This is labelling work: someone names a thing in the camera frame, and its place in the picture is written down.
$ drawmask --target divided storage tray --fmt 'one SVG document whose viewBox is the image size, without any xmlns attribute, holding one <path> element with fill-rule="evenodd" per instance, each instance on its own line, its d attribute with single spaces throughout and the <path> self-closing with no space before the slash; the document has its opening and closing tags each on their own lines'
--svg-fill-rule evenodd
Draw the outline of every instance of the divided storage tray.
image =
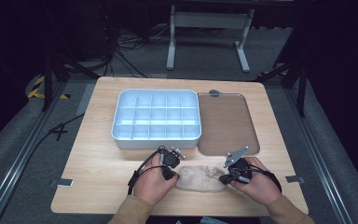
<svg viewBox="0 0 358 224">
<path fill-rule="evenodd" d="M 190 90 L 124 90 L 112 136 L 120 148 L 193 148 L 201 135 L 198 95 Z"/>
</svg>

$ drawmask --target metal bracket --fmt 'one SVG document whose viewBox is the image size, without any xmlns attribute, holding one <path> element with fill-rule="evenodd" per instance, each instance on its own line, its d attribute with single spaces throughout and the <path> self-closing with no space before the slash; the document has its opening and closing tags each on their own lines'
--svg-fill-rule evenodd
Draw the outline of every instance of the metal bracket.
<svg viewBox="0 0 358 224">
<path fill-rule="evenodd" d="M 227 168 L 228 166 L 234 164 L 236 161 L 238 161 L 240 158 L 242 158 L 243 155 L 246 154 L 246 152 L 249 150 L 249 147 L 245 147 L 243 149 L 228 152 L 226 162 L 223 165 L 224 168 Z"/>
<path fill-rule="evenodd" d="M 72 185 L 74 184 L 74 180 L 73 179 L 59 179 L 59 180 L 51 180 L 49 186 L 51 186 L 52 188 L 57 188 L 57 187 L 67 187 L 70 188 L 72 187 Z"/>
<path fill-rule="evenodd" d="M 305 181 L 303 177 L 296 176 L 296 175 L 289 175 L 286 177 L 286 180 L 287 180 L 287 183 L 293 183 L 293 182 L 298 182 L 300 184 L 307 183 L 307 181 Z"/>
</svg>

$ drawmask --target wooden table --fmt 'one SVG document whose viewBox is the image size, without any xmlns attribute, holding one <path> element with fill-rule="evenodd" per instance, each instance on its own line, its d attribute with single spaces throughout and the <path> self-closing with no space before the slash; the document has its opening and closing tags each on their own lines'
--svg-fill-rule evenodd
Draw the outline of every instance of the wooden table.
<svg viewBox="0 0 358 224">
<path fill-rule="evenodd" d="M 58 187 L 51 204 L 55 213 L 114 214 L 127 196 L 134 170 L 155 149 L 120 149 L 111 135 L 118 95 L 126 89 L 187 89 L 195 92 L 219 90 L 245 96 L 260 144 L 256 155 L 280 180 L 283 194 L 305 213 L 308 207 L 297 182 L 277 120 L 265 88 L 255 82 L 205 81 L 101 77 L 98 79 L 83 118 L 62 178 L 73 179 L 70 188 Z M 202 156 L 197 148 L 182 149 L 182 165 L 209 165 L 223 168 L 224 157 Z M 262 217 L 264 206 L 253 202 L 231 186 L 214 193 L 172 189 L 153 209 L 161 216 Z"/>
</svg>

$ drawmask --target sleeve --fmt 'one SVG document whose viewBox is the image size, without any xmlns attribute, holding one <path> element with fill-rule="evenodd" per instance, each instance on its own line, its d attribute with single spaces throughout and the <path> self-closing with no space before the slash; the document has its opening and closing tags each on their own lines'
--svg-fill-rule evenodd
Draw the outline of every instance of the sleeve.
<svg viewBox="0 0 358 224">
<path fill-rule="evenodd" d="M 267 204 L 269 215 L 275 223 L 285 224 L 310 224 L 315 223 L 312 218 L 307 216 L 295 207 L 286 196 L 281 196 L 272 203 Z"/>
<path fill-rule="evenodd" d="M 128 195 L 108 224 L 146 223 L 153 206 L 135 196 Z"/>
</svg>

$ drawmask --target metal frame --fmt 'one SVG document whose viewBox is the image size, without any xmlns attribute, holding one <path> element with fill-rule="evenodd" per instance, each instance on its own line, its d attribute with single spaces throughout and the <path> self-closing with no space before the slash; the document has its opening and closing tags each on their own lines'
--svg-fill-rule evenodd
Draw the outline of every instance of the metal frame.
<svg viewBox="0 0 358 224">
<path fill-rule="evenodd" d="M 203 28 L 223 28 L 223 29 L 242 29 L 241 40 L 235 42 L 241 68 L 244 73 L 249 73 L 250 68 L 246 60 L 243 46 L 246 36 L 252 23 L 254 9 L 250 9 L 247 14 L 226 14 L 226 13 L 200 13 L 200 12 L 176 12 L 175 6 L 171 6 L 170 21 L 170 46 L 168 48 L 167 69 L 173 70 L 175 60 L 175 28 L 176 27 L 203 27 Z"/>
</svg>

